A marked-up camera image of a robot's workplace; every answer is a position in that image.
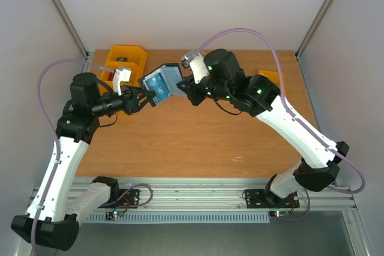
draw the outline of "small white object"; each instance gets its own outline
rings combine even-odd
[[[121,82],[129,82],[131,78],[132,70],[131,68],[120,66],[119,69],[116,69],[115,75],[113,76],[113,91],[117,92],[118,95],[121,95]]]
[[[182,60],[186,60],[193,54],[194,50],[189,51],[186,55],[182,57]],[[193,58],[190,62],[190,68],[193,73],[194,82],[199,84],[201,79],[209,75],[209,71],[204,63],[204,57],[199,53]]]

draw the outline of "wooden table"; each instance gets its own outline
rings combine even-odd
[[[104,65],[108,52],[97,50],[94,63]],[[148,50],[145,74],[179,62],[186,52]],[[276,70],[269,51],[233,52],[248,75]],[[294,52],[279,51],[278,56],[289,101],[314,124]],[[111,120],[102,119],[102,124]],[[99,128],[77,176],[271,177],[300,158],[273,129],[246,113],[231,116],[211,100],[194,107],[186,97],[173,96],[135,115],[120,115],[112,127]]]

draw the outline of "black cable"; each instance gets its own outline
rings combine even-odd
[[[102,85],[102,87],[104,87],[108,91],[109,94],[111,94],[111,95],[113,94],[113,89],[104,81],[102,81],[98,78],[98,79],[96,79],[96,83]]]
[[[113,122],[110,123],[110,124],[105,124],[105,125],[102,125],[102,126],[99,126],[99,127],[100,127],[100,128],[101,128],[101,127],[109,127],[109,126],[112,126],[113,124],[115,124],[115,123],[117,122],[117,120],[118,120],[118,114],[115,113],[115,115],[116,115],[115,121],[113,121]]]
[[[229,91],[228,82],[229,82],[229,80],[226,80],[224,82],[224,88],[225,88],[227,94],[229,95],[229,97],[231,97],[233,100],[237,100],[237,98],[231,93],[231,91]]]
[[[218,108],[222,109],[222,111],[230,114],[230,115],[240,115],[242,111],[240,111],[239,113],[234,113],[234,112],[229,112],[228,110],[226,110],[223,106],[221,106],[217,100],[214,100],[214,103],[217,105]]]

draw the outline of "white wall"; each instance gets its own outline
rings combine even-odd
[[[260,31],[278,49],[297,50],[323,0],[61,0],[89,51],[112,44],[190,49],[228,28]],[[265,49],[250,35],[211,46]]]
[[[355,195],[375,255],[384,255],[384,1],[335,0],[302,56],[320,127],[350,144],[367,188]],[[341,184],[358,176],[342,166]]]
[[[25,213],[52,149],[37,106],[38,74],[80,53],[50,0],[0,0],[0,7],[0,255],[10,255],[18,238],[11,220]],[[57,68],[44,81],[43,100],[55,122],[78,71],[73,65]]]

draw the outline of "cable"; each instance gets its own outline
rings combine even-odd
[[[286,200],[291,205],[291,207],[292,207],[290,212],[289,212],[289,215],[291,215],[295,211],[295,205],[288,198],[285,198],[284,200]]]
[[[123,214],[128,210],[128,206],[131,204],[130,203],[130,201],[127,199],[127,198],[125,198],[125,197],[122,197],[121,199],[123,199],[123,200],[125,200],[126,202],[127,202],[127,205],[126,205],[126,207],[125,207],[125,209],[124,209],[124,211],[123,211]]]
[[[284,108],[286,109],[287,113],[289,115],[291,115],[292,118],[295,118],[296,115],[294,114],[294,112],[291,111],[291,109],[289,108],[289,106],[287,105],[287,102],[286,102],[286,92],[285,92],[284,85],[282,85],[284,83],[283,82],[283,72],[281,71],[281,65],[280,65],[280,61],[278,60],[276,50],[274,49],[272,43],[264,35],[262,35],[260,32],[257,32],[257,31],[252,30],[252,29],[247,29],[247,28],[233,28],[233,29],[228,29],[228,30],[225,30],[223,32],[220,32],[220,33],[212,36],[207,41],[205,41],[191,55],[191,57],[189,57],[186,60],[186,63],[189,64],[196,57],[196,55],[198,55],[208,44],[210,44],[211,42],[215,41],[217,38],[220,38],[223,35],[226,35],[226,34],[229,34],[229,33],[234,33],[234,32],[245,32],[245,33],[253,34],[253,35],[259,37],[261,40],[263,40],[264,43],[268,46],[268,48],[270,49],[270,51],[272,52],[272,55],[274,57],[274,60],[275,60],[276,66],[277,66],[278,79],[279,79],[279,82],[281,83],[281,85],[280,85],[281,102],[282,102]],[[357,165],[355,165],[353,162],[351,162],[348,158],[346,158],[344,155],[340,154],[339,152],[337,152],[334,149],[329,148],[329,146],[315,132],[313,132],[311,130],[311,128],[308,127],[303,121],[301,121],[300,119],[296,119],[296,121],[305,130],[307,130],[307,132],[309,134],[311,134],[321,145],[323,145],[325,147],[325,149],[331,151],[335,156],[338,156],[339,158],[344,160],[348,165],[350,165],[357,172],[357,174],[359,174],[359,176],[361,178],[361,186],[358,189],[353,190],[353,191],[351,191],[351,190],[341,190],[341,189],[334,188],[333,186],[328,186],[328,188],[331,189],[331,190],[340,192],[340,193],[344,193],[344,194],[356,194],[356,193],[359,193],[359,192],[363,191],[364,188],[365,188],[366,181],[365,181],[365,177],[364,177],[363,172],[361,171],[361,169]]]
[[[303,220],[304,218],[306,218],[308,216],[308,214],[310,213],[310,210],[311,210],[311,199],[310,199],[310,195],[308,194],[308,191],[306,189],[304,189],[304,192],[307,195],[307,200],[308,200],[308,207],[307,207],[307,210],[305,211],[304,215],[297,217],[297,218],[275,217],[275,216],[272,216],[272,217],[270,216],[270,218],[271,219],[277,219],[277,220],[284,220],[284,221],[299,221],[299,220]]]
[[[226,110],[223,106],[220,105],[220,103],[217,101],[217,100],[214,100],[214,103],[217,105],[218,108],[222,109],[222,111],[230,114],[230,115],[240,115],[242,111],[240,111],[239,113],[234,113],[234,112],[230,112],[228,110]]]
[[[103,67],[103,66],[100,66],[100,65],[97,65],[97,64],[93,64],[93,63],[90,63],[90,62],[86,62],[86,61],[82,61],[82,60],[78,60],[78,59],[63,59],[63,60],[55,61],[55,62],[49,64],[40,73],[40,75],[38,76],[38,79],[37,79],[37,100],[38,100],[38,104],[40,106],[41,111],[43,112],[43,116],[44,116],[46,122],[49,125],[49,128],[50,128],[49,130],[50,130],[50,132],[53,135],[53,141],[55,142],[55,147],[56,147],[56,163],[55,163],[55,165],[52,168],[52,171],[51,171],[51,173],[49,175],[49,178],[48,178],[48,181],[47,181],[47,185],[46,185],[46,187],[45,187],[45,189],[43,191],[43,195],[40,198],[40,202],[38,204],[40,207],[43,207],[43,204],[44,204],[45,199],[47,197],[47,194],[49,192],[50,185],[52,184],[53,177],[55,176],[55,173],[56,173],[56,171],[58,169],[58,165],[59,165],[59,162],[60,162],[60,155],[61,155],[61,147],[60,147],[59,138],[56,135],[56,131],[55,131],[54,127],[53,127],[53,124],[49,120],[49,117],[48,117],[48,115],[47,115],[47,113],[46,113],[46,111],[44,109],[43,102],[41,100],[41,82],[43,80],[44,75],[47,73],[48,70],[50,70],[52,67],[54,67],[56,65],[64,64],[64,63],[86,64],[86,65],[89,65],[89,66],[97,67],[97,68],[99,68],[101,70],[106,70],[106,71],[114,72],[113,69],[110,69],[110,68],[107,68],[107,67]],[[35,256],[38,256],[37,247],[36,247],[36,227],[37,227],[37,221],[38,221],[38,218],[40,217],[40,214],[41,214],[41,208],[38,208],[36,210],[35,218],[34,218],[34,220],[32,222],[32,228],[31,228],[31,245],[32,245],[32,251],[33,251]]]
[[[115,204],[117,201],[119,201],[121,198],[123,198],[124,195],[125,195],[126,193],[130,192],[132,189],[137,188],[137,187],[145,187],[145,188],[148,188],[149,193],[150,193],[149,198],[148,198],[148,200],[146,200],[144,203],[136,204],[136,205],[130,205],[130,207],[134,208],[134,207],[140,207],[140,206],[147,205],[147,204],[148,204],[149,202],[151,202],[152,199],[154,198],[154,191],[152,190],[152,188],[151,188],[148,184],[141,183],[141,184],[137,184],[137,185],[133,185],[133,186],[129,187],[127,190],[125,190],[125,191],[123,192],[123,194],[120,195],[119,198],[117,198],[116,201],[114,201],[114,202],[109,202],[109,203],[104,203],[104,204],[101,205],[100,207],[110,206],[110,205]]]
[[[109,123],[109,124],[101,125],[101,126],[99,126],[99,128],[102,128],[102,127],[110,127],[110,126],[112,126],[113,124],[115,124],[115,123],[117,122],[117,120],[118,120],[118,114],[115,113],[115,115],[116,115],[115,121],[113,121],[112,123]]]

